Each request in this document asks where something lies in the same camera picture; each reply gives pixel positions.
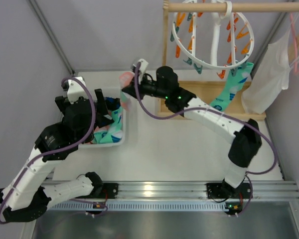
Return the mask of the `pink sock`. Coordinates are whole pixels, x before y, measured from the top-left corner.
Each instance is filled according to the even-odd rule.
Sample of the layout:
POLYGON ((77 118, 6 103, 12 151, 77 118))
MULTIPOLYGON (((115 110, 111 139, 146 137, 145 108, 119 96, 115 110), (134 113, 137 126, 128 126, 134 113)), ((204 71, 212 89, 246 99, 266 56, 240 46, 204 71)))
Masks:
POLYGON ((124 92, 123 90, 130 90, 130 84, 132 82, 132 79, 134 78, 133 72, 124 72, 119 77, 119 83, 120 83, 120 104, 123 109, 126 111, 129 111, 131 109, 131 96, 130 94, 124 92))

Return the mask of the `black sock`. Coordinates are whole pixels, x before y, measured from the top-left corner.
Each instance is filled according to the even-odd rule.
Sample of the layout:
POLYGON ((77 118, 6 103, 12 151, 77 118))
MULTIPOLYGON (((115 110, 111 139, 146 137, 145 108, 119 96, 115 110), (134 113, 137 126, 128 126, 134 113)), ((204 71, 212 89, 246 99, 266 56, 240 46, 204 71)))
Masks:
POLYGON ((109 111, 116 111, 120 108, 120 98, 105 97, 107 109, 109 111))

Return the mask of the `teal sock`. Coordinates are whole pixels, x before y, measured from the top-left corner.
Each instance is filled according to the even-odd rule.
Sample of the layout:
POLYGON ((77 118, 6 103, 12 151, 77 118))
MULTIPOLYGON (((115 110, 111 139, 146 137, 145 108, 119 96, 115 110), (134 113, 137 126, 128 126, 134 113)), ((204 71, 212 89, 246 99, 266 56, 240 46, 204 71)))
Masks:
POLYGON ((114 122, 101 128, 96 127, 91 144, 118 143, 123 138, 123 108, 120 107, 116 111, 110 111, 110 113, 114 122))
POLYGON ((231 69, 222 92, 209 105, 224 112, 237 93, 242 90, 253 68, 254 63, 245 62, 239 67, 231 69))

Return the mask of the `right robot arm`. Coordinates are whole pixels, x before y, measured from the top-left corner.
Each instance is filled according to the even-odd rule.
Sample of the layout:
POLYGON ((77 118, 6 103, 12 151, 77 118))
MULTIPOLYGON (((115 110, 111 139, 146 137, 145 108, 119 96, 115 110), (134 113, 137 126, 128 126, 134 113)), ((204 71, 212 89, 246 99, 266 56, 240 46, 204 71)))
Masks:
POLYGON ((179 85, 178 75, 171 67, 159 67, 155 79, 146 73, 141 62, 132 67, 132 72, 133 79, 123 87, 124 93, 137 100, 142 100, 144 96, 164 99, 165 106, 171 112, 202 124, 231 145, 228 153, 230 164, 220 189, 227 198, 235 195, 245 179, 252 159, 262 145, 261 137, 257 133, 258 123, 253 119, 236 122, 210 107, 197 95, 179 85))

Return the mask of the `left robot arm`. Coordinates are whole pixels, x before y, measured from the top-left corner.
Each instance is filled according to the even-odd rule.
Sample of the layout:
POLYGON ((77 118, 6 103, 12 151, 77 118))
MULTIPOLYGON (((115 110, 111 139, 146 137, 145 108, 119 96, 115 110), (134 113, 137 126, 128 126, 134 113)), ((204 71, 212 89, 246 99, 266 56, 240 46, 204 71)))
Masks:
POLYGON ((7 187, 0 189, 1 225, 31 222, 59 203, 103 195, 104 183, 96 172, 57 185, 42 185, 49 173, 77 151, 95 129, 94 101, 87 89, 84 92, 87 96, 80 96, 74 103, 62 96, 55 99, 63 119, 43 130, 23 168, 7 187))

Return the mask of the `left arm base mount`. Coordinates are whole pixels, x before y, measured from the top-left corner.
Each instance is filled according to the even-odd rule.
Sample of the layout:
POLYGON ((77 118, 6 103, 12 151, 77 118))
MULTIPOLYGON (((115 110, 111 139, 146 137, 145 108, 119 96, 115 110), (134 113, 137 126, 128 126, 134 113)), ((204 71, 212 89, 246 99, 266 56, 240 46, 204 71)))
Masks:
POLYGON ((104 183, 99 194, 100 199, 115 199, 119 191, 118 183, 104 183))

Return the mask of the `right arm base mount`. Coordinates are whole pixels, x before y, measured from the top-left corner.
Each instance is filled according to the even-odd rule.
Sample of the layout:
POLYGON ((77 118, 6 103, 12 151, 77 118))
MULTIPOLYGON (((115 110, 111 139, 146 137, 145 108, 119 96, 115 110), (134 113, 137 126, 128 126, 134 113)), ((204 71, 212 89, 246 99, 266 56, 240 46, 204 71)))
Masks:
POLYGON ((222 189, 222 183, 207 183, 207 197, 208 199, 226 199, 227 195, 222 189))

